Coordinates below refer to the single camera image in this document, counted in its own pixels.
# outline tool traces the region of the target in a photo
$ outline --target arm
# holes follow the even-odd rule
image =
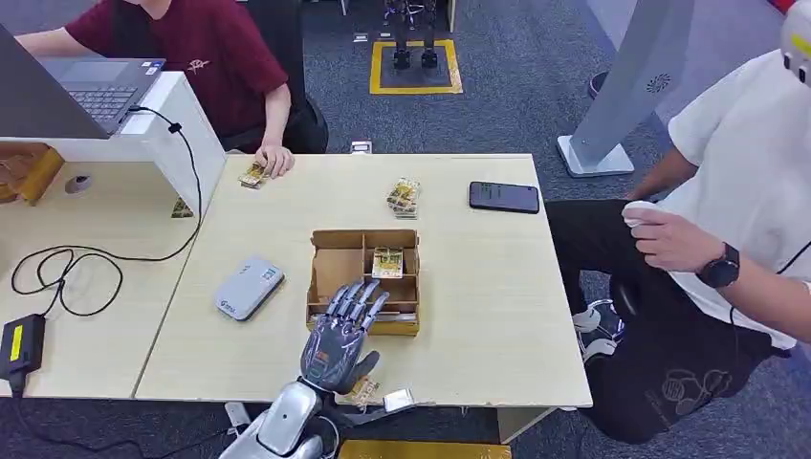
[[[64,27],[53,31],[27,33],[16,39],[26,51],[39,57],[70,57],[93,53],[76,41]]]
[[[280,146],[290,115],[290,90],[282,84],[265,95],[265,135],[262,145]]]
[[[697,170],[698,166],[687,161],[681,151],[674,146],[626,197],[629,201],[637,201],[660,191],[675,188],[689,180]]]
[[[630,208],[623,217],[642,224],[631,230],[636,248],[653,268],[699,273],[724,253],[724,243],[682,216],[650,208]],[[811,342],[811,294],[799,280],[771,273],[740,255],[738,279],[717,289],[753,320],[796,339]]]
[[[811,295],[804,282],[770,273],[741,254],[738,280],[718,292],[747,317],[811,342]]]

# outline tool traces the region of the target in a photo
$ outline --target robot feet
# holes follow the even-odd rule
[[[411,67],[411,52],[408,50],[394,52],[394,68],[405,70]]]
[[[436,52],[433,50],[426,50],[423,53],[423,68],[435,69],[437,65],[439,65],[439,61],[437,60]]]

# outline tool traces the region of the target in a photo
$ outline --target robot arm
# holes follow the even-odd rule
[[[382,292],[363,313],[366,300],[379,284],[378,280],[368,284],[360,280],[336,292],[326,314],[316,320],[301,353],[301,377],[282,388],[273,405],[251,423],[220,459],[332,457],[340,441],[336,423],[356,426],[389,414],[353,416],[335,409],[335,394],[348,394],[380,358],[373,351],[358,362],[366,333],[389,297]],[[334,445],[325,445],[325,438],[332,436]]]

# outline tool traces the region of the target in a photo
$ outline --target laptop keyboard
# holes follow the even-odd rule
[[[132,86],[102,86],[92,91],[69,91],[70,95],[98,122],[116,120],[121,109],[138,91]]]

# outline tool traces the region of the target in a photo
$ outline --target person's right hand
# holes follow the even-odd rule
[[[281,145],[262,145],[256,150],[253,159],[265,168],[265,175],[271,179],[281,177],[296,163],[293,153]]]

